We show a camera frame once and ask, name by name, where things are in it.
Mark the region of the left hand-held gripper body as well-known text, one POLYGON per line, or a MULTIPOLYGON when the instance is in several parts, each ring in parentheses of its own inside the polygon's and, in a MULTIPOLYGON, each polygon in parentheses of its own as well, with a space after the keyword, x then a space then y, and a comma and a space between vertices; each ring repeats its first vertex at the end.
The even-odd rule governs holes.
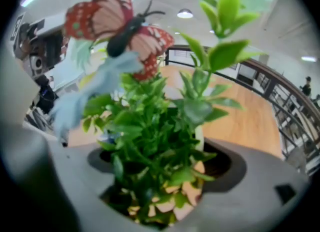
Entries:
POLYGON ((31 78, 36 79, 65 59, 64 23, 63 13, 34 22, 26 12, 16 18, 10 43, 14 56, 22 61, 31 78))

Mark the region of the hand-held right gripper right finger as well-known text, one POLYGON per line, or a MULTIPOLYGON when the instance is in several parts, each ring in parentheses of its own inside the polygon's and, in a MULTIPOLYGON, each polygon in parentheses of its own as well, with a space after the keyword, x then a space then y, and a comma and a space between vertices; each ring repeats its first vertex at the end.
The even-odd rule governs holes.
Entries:
POLYGON ((301 201, 310 183, 287 162, 263 151, 206 138, 206 151, 228 170, 205 182, 199 204, 169 231, 271 231, 301 201))

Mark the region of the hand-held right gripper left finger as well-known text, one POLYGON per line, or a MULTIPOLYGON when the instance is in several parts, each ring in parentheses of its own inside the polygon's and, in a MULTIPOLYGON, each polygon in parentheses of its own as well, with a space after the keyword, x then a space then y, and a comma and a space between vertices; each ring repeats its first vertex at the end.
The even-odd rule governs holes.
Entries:
POLYGON ((4 231, 149 231, 104 204, 72 149, 20 125, 1 126, 4 231))

